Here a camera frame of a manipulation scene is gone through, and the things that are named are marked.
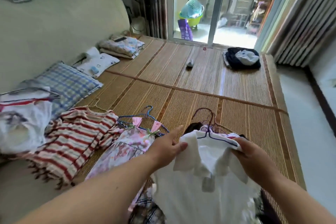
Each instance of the person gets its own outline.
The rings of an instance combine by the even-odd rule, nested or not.
[[[127,223],[128,206],[148,177],[187,148],[187,143],[174,143],[182,128],[156,139],[145,154],[86,180],[18,223]],[[233,154],[246,174],[271,194],[289,224],[336,223],[336,218],[322,205],[280,173],[264,150],[243,138],[236,141],[242,152],[233,150]]]

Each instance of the brown woven mat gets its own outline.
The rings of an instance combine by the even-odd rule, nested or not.
[[[146,43],[143,52],[136,59],[121,60],[104,72],[99,77],[104,86],[77,106],[93,103],[99,97],[99,107],[112,109],[121,116],[137,114],[151,105],[151,115],[168,129],[180,124],[186,129],[195,110],[208,107],[216,113],[217,122],[246,135],[270,155],[286,177],[305,188],[271,57],[262,56],[259,71],[232,72],[224,67],[220,50],[204,51],[150,37],[140,40]],[[195,65],[187,71],[185,63],[191,56]],[[194,120],[207,118],[208,114],[201,112]],[[100,151],[94,153],[81,170],[82,175],[87,175],[101,154]],[[270,200],[280,213],[275,202]]]

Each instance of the forearm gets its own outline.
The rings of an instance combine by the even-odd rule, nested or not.
[[[267,191],[278,203],[289,224],[336,223],[336,218],[295,182],[281,177]]]
[[[121,223],[154,171],[146,155],[89,179],[29,214],[20,223]]]

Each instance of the sliding glass door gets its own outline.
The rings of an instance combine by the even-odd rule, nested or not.
[[[261,47],[283,1],[167,0],[169,39],[208,47]]]

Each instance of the glass panel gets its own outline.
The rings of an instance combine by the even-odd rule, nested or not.
[[[214,4],[215,0],[174,0],[173,37],[208,43]]]
[[[223,0],[213,42],[254,48],[274,0]]]

